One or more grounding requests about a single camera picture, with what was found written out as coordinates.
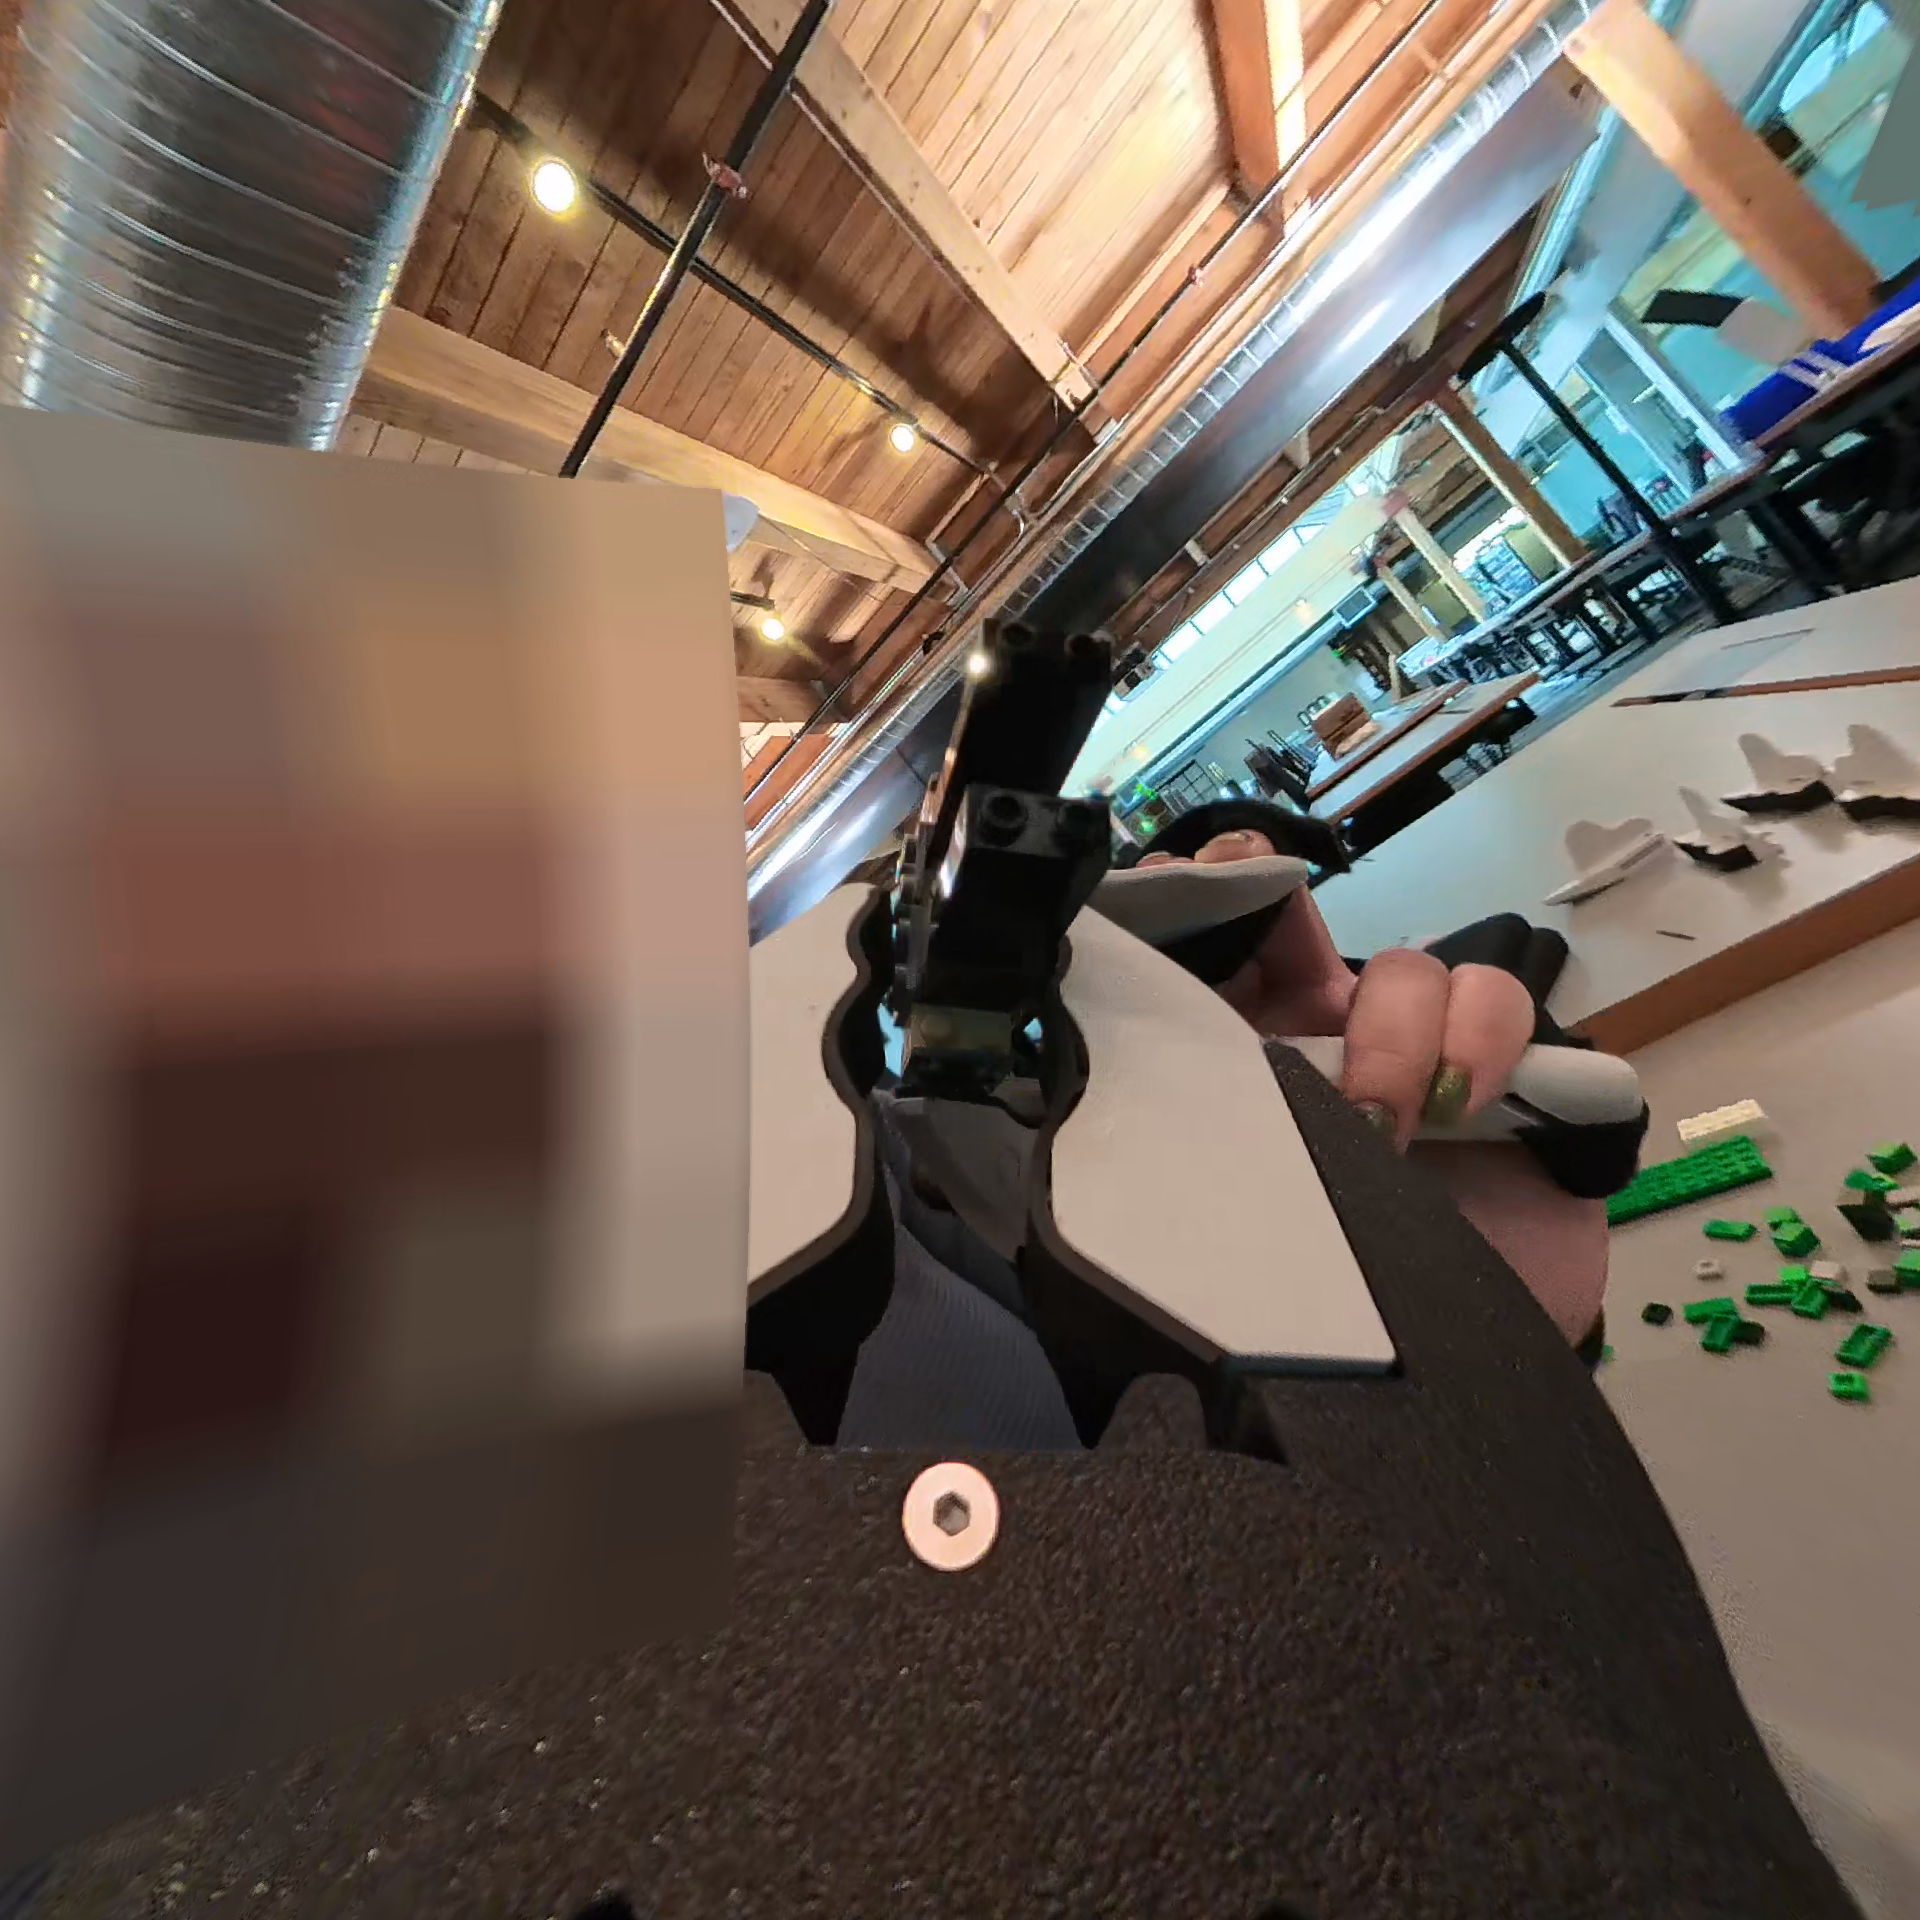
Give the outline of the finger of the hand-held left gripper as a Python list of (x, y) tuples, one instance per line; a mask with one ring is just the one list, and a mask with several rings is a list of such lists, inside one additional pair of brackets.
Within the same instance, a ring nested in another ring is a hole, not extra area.
[(951, 842), (951, 781), (933, 778), (900, 848), (892, 888), (893, 976), (886, 1009), (906, 1035), (942, 980), (944, 863)]

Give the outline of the large silver ventilation duct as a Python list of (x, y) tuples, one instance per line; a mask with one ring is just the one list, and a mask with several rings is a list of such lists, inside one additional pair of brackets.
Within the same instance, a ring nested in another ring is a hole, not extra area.
[(498, 3), (36, 3), (6, 406), (332, 450)]

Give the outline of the black and tan brick assembly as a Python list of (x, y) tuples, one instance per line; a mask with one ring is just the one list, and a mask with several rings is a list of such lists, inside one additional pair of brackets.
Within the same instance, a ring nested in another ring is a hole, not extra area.
[(939, 983), (906, 1033), (906, 1095), (993, 1102), (1028, 1077), (1068, 928), (1112, 857), (1109, 807), (1068, 775), (1112, 693), (1102, 636), (989, 619), (935, 778), (947, 778)]

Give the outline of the wooden background table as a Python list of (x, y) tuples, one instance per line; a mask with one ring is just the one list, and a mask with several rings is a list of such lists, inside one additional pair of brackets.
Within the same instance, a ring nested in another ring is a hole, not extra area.
[(1489, 683), (1435, 689), (1379, 741), (1344, 757), (1331, 775), (1307, 786), (1307, 816), (1342, 827), (1404, 786), (1429, 785), (1428, 775), (1456, 760), (1480, 730), (1541, 683), (1538, 670)]

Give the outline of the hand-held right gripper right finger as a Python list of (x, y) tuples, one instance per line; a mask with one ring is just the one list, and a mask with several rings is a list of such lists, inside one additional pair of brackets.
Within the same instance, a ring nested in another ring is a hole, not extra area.
[(1278, 1450), (1268, 1381), (1388, 1381), (1399, 1357), (1255, 1030), (1091, 909), (1039, 1014), (1021, 1291), (1077, 1436), (1185, 1381), (1205, 1440)]

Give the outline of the grey desk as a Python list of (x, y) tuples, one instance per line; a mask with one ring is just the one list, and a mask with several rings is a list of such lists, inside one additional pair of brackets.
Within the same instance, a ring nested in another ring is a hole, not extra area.
[[(1611, 1236), (1600, 1388), (1644, 1458), (1761, 1728), (1868, 1917), (1915, 1917), (1915, 1293), (1873, 1294), (1890, 1260), (1833, 1211), (1869, 1147), (1915, 1145), (1915, 936), (1859, 953), (1640, 1053), (1652, 1158), (1675, 1126), (1752, 1099), (1772, 1178)], [(1702, 1350), (1686, 1306), (1778, 1279), (1768, 1235), (1793, 1208), (1859, 1314), (1761, 1308), (1763, 1336)]]

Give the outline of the pile of green bricks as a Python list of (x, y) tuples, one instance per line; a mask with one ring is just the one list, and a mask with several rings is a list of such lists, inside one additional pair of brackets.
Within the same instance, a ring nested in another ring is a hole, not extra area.
[(1806, 1365), (1823, 1401), (1864, 1408), (1915, 1308), (1915, 1153), (1869, 1149), (1826, 1211), (1761, 1184), (1615, 1227), (1674, 1222), (1683, 1244), (1631, 1296), (1627, 1325), (1667, 1347), (1732, 1362), (1778, 1353)]

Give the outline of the white background table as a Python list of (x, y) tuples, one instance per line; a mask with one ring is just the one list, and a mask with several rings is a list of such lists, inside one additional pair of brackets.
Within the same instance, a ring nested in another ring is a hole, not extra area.
[[(1915, 827), (1857, 827), (1839, 807), (1748, 822), (1781, 859), (1733, 876), (1672, 845), (1689, 824), (1682, 786), (1722, 807), (1748, 781), (1743, 732), (1828, 773), (1854, 724), (1915, 758), (1915, 644), (1915, 580), (1683, 640), (1327, 880), (1316, 902), (1333, 948), (1367, 957), (1522, 915), (1569, 948), (1554, 1019), (1634, 1053), (1915, 922)], [(1631, 819), (1667, 848), (1593, 899), (1548, 906), (1571, 876), (1571, 822)]]

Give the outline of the person's left hand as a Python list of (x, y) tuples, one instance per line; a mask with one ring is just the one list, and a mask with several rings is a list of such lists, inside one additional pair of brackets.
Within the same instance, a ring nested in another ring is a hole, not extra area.
[(1509, 972), (1448, 967), (1428, 950), (1383, 948), (1354, 971), (1307, 890), (1278, 909), (1258, 950), (1218, 997), (1268, 1041), (1337, 1039), (1339, 1093), (1383, 1140), (1428, 1167), (1456, 1211), (1517, 1275), (1589, 1370), (1608, 1333), (1610, 1229), (1517, 1145), (1445, 1136), (1494, 1102), (1535, 1042), (1538, 1007)]

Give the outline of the green brick plate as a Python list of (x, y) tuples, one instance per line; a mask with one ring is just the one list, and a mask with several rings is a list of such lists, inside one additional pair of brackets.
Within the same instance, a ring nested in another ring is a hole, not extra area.
[(1604, 1202), (1606, 1224), (1625, 1224), (1675, 1212), (1773, 1178), (1761, 1147), (1748, 1135), (1691, 1149), (1666, 1163), (1644, 1165)]

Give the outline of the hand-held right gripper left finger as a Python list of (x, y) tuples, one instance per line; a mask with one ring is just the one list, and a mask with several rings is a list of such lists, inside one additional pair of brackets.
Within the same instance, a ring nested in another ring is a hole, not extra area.
[(750, 953), (745, 1368), (803, 1440), (836, 1446), (892, 1305), (896, 1208), (871, 1095), (893, 909), (844, 884)]

